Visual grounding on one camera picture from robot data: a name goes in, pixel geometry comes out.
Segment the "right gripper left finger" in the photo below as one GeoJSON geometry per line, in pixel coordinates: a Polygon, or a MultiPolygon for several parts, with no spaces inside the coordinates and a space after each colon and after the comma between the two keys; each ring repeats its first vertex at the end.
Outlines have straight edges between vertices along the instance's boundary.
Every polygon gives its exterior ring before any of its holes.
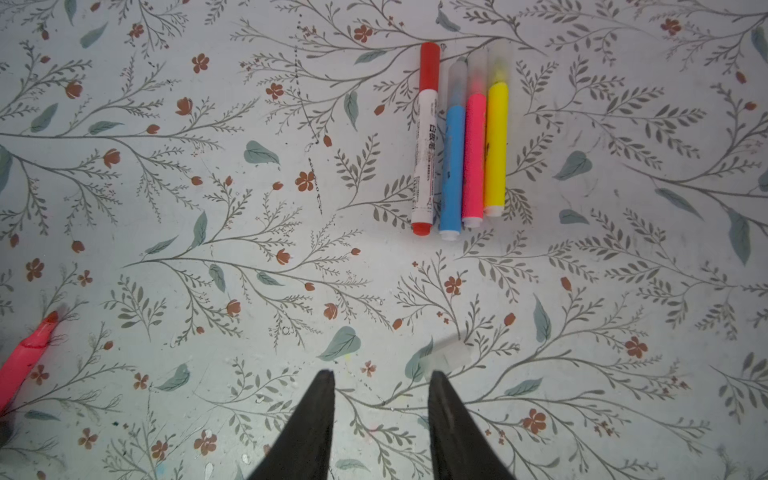
{"type": "Polygon", "coordinates": [[[319,371],[249,479],[326,480],[333,438],[334,398],[333,372],[319,371]]]}

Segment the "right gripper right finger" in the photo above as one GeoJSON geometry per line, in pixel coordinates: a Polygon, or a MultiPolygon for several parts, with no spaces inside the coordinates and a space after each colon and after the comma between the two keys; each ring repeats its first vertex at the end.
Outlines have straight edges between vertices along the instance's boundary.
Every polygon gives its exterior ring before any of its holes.
{"type": "Polygon", "coordinates": [[[441,371],[430,379],[428,421],[435,479],[514,479],[441,371]]]}

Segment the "pink highlighter pen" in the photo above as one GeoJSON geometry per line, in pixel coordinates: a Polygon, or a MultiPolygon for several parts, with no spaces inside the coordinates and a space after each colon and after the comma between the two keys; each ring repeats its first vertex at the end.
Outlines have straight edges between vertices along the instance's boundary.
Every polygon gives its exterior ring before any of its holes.
{"type": "Polygon", "coordinates": [[[484,156],[487,109],[488,52],[482,48],[467,59],[462,223],[477,228],[484,218],[484,156]]]}
{"type": "Polygon", "coordinates": [[[23,339],[1,368],[1,412],[11,404],[33,367],[47,351],[59,323],[59,312],[51,312],[36,330],[23,339]]]}

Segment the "white marker pen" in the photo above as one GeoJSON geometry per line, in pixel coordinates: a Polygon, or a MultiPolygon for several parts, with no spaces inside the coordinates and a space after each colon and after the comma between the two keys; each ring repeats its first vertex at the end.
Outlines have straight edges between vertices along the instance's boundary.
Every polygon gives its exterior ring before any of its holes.
{"type": "Polygon", "coordinates": [[[411,228],[417,236],[428,236],[434,221],[433,182],[438,139],[440,54],[440,47],[435,43],[427,42],[421,45],[419,93],[416,100],[418,125],[411,212],[411,228]]]}

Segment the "blue highlighter pen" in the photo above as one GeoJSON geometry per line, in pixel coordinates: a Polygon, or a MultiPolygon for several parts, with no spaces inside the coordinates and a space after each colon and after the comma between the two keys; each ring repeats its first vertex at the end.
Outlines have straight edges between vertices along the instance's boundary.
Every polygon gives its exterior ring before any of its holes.
{"type": "Polygon", "coordinates": [[[464,57],[448,71],[446,132],[444,140],[439,233],[455,241],[462,229],[462,189],[468,65],[464,57]]]}

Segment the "yellow highlighter pen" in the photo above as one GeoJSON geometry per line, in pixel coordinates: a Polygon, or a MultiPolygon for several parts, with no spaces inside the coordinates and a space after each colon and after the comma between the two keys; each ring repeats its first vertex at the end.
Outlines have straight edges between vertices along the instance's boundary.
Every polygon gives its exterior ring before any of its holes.
{"type": "Polygon", "coordinates": [[[509,48],[496,42],[489,48],[484,213],[500,217],[505,207],[509,115],[509,48]]]}

